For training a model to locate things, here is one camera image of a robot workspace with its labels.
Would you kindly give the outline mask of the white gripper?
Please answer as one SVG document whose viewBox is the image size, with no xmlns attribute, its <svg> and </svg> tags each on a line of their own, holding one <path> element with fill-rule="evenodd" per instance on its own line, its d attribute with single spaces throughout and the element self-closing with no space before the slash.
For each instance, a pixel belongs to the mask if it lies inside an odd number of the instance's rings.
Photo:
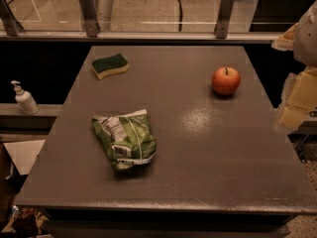
<svg viewBox="0 0 317 238">
<path fill-rule="evenodd" d="M 317 65 L 317 1 L 271 44 L 278 51 L 292 51 L 296 60 Z M 274 131 L 291 134 L 317 108 L 317 67 L 306 66 L 299 74 L 290 73 L 285 80 L 281 103 L 276 110 Z"/>
</svg>

